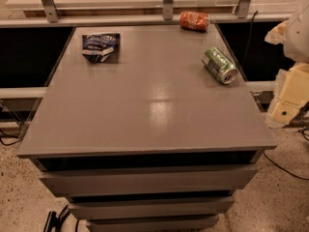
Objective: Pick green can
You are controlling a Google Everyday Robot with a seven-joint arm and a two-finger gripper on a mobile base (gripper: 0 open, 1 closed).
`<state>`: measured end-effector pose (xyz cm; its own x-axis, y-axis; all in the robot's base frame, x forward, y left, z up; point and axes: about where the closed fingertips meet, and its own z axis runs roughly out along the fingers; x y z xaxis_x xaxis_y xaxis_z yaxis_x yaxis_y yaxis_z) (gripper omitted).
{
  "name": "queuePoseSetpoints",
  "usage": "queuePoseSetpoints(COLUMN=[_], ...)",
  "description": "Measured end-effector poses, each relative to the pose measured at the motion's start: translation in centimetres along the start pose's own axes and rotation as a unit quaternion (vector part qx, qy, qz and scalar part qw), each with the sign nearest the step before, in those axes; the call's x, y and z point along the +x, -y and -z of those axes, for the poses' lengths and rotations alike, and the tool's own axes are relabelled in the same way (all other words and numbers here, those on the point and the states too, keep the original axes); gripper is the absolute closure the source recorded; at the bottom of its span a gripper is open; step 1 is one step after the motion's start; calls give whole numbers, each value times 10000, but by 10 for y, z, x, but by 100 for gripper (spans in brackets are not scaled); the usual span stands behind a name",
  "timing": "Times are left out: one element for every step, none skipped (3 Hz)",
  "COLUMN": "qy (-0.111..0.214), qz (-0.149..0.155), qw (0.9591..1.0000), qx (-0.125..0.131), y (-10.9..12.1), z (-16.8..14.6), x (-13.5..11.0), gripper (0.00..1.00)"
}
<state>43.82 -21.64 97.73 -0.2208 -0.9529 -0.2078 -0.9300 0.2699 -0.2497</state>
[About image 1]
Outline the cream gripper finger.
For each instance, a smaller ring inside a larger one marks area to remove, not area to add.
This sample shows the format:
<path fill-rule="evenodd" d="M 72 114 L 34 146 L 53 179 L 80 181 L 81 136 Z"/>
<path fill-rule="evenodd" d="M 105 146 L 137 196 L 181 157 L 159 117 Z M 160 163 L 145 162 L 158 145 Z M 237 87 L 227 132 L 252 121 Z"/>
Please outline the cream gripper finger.
<path fill-rule="evenodd" d="M 269 44 L 283 44 L 285 41 L 287 23 L 288 21 L 285 20 L 268 31 L 265 36 L 265 41 Z"/>
<path fill-rule="evenodd" d="M 272 129 L 280 129 L 288 126 L 309 102 L 309 65 L 295 63 L 288 71 L 280 70 L 273 95 L 266 123 Z"/>

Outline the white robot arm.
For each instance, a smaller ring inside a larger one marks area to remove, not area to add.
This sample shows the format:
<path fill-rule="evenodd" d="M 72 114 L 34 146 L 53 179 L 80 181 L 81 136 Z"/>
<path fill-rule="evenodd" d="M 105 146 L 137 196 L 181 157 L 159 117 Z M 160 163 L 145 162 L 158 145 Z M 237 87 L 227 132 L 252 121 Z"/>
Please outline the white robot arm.
<path fill-rule="evenodd" d="M 283 128 L 309 102 L 309 0 L 304 0 L 293 15 L 267 32 L 265 41 L 282 44 L 284 55 L 295 64 L 283 74 L 267 113 L 267 125 Z"/>

